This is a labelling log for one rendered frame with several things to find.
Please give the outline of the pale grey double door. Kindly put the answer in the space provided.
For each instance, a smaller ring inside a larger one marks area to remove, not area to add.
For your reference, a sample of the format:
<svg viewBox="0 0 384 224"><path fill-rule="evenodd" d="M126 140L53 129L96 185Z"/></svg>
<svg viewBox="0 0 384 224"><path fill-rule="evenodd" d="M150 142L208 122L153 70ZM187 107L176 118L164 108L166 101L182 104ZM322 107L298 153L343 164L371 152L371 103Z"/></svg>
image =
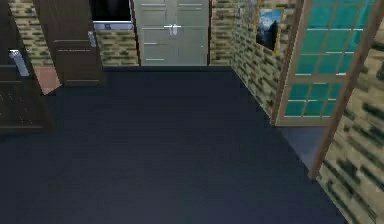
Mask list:
<svg viewBox="0 0 384 224"><path fill-rule="evenodd" d="M209 0L135 0L142 66L205 66Z"/></svg>

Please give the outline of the framed landscape picture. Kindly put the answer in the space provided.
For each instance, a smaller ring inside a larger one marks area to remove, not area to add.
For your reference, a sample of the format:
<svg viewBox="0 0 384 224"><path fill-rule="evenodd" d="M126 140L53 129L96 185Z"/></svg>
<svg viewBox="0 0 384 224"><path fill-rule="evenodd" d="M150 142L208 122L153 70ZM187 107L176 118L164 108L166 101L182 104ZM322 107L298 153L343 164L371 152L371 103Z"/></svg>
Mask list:
<svg viewBox="0 0 384 224"><path fill-rule="evenodd" d="M280 36L279 25L283 11L284 9L281 7L259 10L256 43L271 53L275 53L277 50Z"/></svg>

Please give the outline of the dark window with grey sill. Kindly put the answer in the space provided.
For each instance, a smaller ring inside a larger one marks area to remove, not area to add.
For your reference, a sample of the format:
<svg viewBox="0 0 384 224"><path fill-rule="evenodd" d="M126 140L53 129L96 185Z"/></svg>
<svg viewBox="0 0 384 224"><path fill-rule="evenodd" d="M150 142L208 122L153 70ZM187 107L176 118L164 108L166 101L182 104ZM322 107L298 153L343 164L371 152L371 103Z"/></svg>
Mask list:
<svg viewBox="0 0 384 224"><path fill-rule="evenodd" d="M131 30L133 28L130 0L89 0L96 30Z"/></svg>

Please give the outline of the cream glass paned door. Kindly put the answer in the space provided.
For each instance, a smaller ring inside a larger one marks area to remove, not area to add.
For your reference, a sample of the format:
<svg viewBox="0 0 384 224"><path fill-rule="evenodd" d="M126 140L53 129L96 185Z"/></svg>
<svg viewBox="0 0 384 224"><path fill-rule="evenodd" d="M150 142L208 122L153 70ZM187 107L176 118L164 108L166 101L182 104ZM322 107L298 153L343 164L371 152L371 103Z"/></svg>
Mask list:
<svg viewBox="0 0 384 224"><path fill-rule="evenodd" d="M326 126L377 0L303 0L278 126Z"/></svg>

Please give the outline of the dark brown wooden door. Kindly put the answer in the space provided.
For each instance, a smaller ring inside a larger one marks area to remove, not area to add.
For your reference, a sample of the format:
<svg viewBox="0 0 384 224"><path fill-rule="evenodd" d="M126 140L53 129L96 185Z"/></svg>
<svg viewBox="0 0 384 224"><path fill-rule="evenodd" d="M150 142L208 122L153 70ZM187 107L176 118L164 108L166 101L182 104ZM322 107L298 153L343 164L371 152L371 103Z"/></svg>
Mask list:
<svg viewBox="0 0 384 224"><path fill-rule="evenodd" d="M88 0L32 0L59 80L66 86L96 86L103 66ZM90 46L93 31L97 46Z"/></svg>
<svg viewBox="0 0 384 224"><path fill-rule="evenodd" d="M22 77L9 57L19 50L29 71ZM45 131L52 121L8 0L0 0L0 135Z"/></svg>

